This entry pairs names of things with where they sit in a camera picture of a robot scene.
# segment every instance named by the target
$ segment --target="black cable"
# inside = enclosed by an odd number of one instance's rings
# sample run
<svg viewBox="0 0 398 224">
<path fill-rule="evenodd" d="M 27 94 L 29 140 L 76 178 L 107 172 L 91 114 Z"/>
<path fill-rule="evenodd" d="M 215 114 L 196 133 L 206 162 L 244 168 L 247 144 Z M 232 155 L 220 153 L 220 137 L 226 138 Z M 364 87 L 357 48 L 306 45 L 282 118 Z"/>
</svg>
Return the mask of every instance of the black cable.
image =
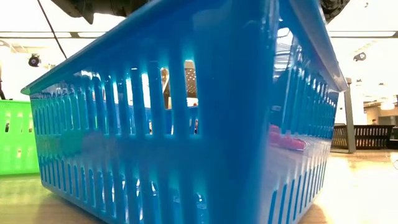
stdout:
<svg viewBox="0 0 398 224">
<path fill-rule="evenodd" d="M 58 41 L 57 36 L 55 35 L 54 29 L 52 28 L 51 23 L 50 23 L 50 21 L 49 21 L 47 15 L 46 15 L 44 9 L 43 9 L 42 3 L 40 2 L 40 0 L 37 0 L 37 2 L 38 2 L 38 4 L 39 4 L 40 8 L 42 9 L 42 12 L 43 12 L 43 15 L 44 15 L 44 17 L 45 17 L 45 20 L 47 21 L 47 23 L 48 23 L 49 26 L 50 26 L 50 29 L 51 29 L 52 34 L 54 35 L 55 41 L 57 41 L 58 47 L 60 48 L 60 50 L 61 50 L 63 56 L 65 57 L 65 59 L 67 59 L 67 55 L 66 55 L 65 52 L 63 51 L 63 49 L 62 49 L 62 47 L 61 47 L 61 44 L 60 44 L 60 42 Z"/>
</svg>

